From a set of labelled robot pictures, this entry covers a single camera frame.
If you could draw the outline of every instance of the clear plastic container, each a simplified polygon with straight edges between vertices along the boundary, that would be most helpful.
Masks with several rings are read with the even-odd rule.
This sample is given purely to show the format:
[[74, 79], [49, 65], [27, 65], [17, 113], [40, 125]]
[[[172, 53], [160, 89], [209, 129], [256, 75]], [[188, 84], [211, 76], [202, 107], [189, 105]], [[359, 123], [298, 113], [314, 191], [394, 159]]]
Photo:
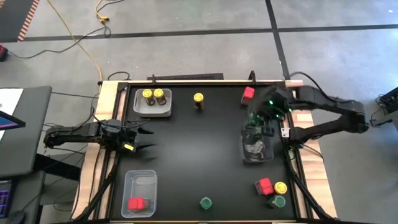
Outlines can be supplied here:
[[[124, 218], [148, 218], [156, 211], [157, 176], [153, 170], [130, 170], [124, 179], [121, 213]], [[145, 201], [144, 208], [131, 209], [133, 200]]]

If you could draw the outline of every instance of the gray floor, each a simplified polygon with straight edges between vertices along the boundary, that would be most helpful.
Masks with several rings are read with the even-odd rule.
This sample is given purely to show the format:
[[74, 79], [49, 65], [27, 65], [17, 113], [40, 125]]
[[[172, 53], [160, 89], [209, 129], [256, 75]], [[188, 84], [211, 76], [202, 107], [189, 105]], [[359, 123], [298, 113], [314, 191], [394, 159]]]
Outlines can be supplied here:
[[[54, 1], [74, 34], [100, 26], [96, 0]], [[272, 0], [278, 27], [358, 26], [398, 23], [398, 3], [388, 0]], [[263, 0], [126, 0], [103, 11], [114, 34], [197, 29], [270, 28]], [[41, 1], [28, 37], [67, 35], [46, 1]], [[370, 114], [378, 94], [398, 84], [397, 29], [281, 33], [290, 72], [310, 74], [330, 95], [362, 101]], [[274, 37], [228, 34], [84, 40], [106, 78], [124, 70], [135, 80], [152, 75], [223, 72], [226, 79], [282, 79]], [[71, 41], [6, 44], [19, 55], [62, 49]], [[51, 85], [54, 91], [95, 95], [98, 74], [75, 47], [30, 60], [11, 57], [0, 64], [0, 86]], [[89, 113], [90, 99], [52, 95], [47, 122], [73, 125]], [[336, 115], [314, 111], [315, 123]], [[398, 213], [398, 134], [392, 125], [364, 134], [338, 133], [321, 138], [333, 199], [342, 220], [396, 223]], [[68, 145], [70, 149], [79, 146]], [[63, 152], [50, 151], [50, 154]], [[59, 222], [67, 212], [46, 208], [42, 223]]]

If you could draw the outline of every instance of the black tabletop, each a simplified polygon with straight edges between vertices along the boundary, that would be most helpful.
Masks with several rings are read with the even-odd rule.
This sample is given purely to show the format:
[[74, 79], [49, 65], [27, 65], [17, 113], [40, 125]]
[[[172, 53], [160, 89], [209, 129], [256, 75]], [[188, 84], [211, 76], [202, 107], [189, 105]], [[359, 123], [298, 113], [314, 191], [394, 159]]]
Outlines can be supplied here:
[[[266, 205], [267, 197], [258, 195], [255, 181], [269, 177], [272, 183], [290, 183], [284, 166], [280, 134], [272, 138], [275, 159], [256, 166], [242, 163], [239, 131], [247, 113], [240, 108], [243, 86], [172, 87], [172, 115], [151, 119], [145, 125], [155, 134], [141, 136], [143, 143], [154, 143], [137, 155], [119, 161], [112, 220], [121, 215], [124, 178], [129, 170], [151, 169], [157, 173], [157, 209], [141, 220], [286, 220], [294, 219], [291, 189], [284, 195], [282, 209]], [[132, 110], [136, 89], [127, 104], [127, 118], [137, 118]], [[204, 110], [193, 108], [193, 95], [205, 96]], [[276, 133], [279, 124], [274, 122]], [[201, 198], [209, 197], [213, 206], [204, 211]]]
[[25, 88], [12, 114], [26, 127], [7, 130], [0, 140], [0, 178], [32, 172], [52, 88]]
[[[34, 172], [21, 177], [12, 194], [12, 202], [9, 213], [25, 209], [24, 224], [36, 223], [40, 206], [40, 198], [45, 179], [45, 172]], [[0, 219], [0, 224], [6, 223], [7, 218]]]

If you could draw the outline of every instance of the red block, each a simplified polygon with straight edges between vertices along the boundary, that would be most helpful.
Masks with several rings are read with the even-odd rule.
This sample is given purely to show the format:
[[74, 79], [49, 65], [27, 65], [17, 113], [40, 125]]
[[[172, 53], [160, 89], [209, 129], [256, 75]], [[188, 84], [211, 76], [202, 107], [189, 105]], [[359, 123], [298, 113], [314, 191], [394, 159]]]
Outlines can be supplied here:
[[256, 187], [259, 194], [270, 195], [274, 193], [274, 188], [268, 177], [257, 181]]
[[143, 197], [134, 197], [129, 199], [130, 210], [143, 210], [145, 209], [145, 199]]
[[251, 87], [246, 87], [243, 92], [241, 103], [244, 105], [249, 105], [254, 97], [254, 89]]

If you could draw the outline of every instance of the monitor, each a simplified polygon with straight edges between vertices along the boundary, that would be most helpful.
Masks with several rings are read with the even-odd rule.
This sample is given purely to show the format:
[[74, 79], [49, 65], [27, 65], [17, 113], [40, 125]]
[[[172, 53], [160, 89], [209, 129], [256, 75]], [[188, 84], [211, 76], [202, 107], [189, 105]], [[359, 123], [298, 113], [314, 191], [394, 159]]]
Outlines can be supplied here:
[[0, 111], [0, 131], [14, 129], [14, 128], [23, 128], [26, 123], [21, 121], [18, 118], [15, 118], [3, 111]]

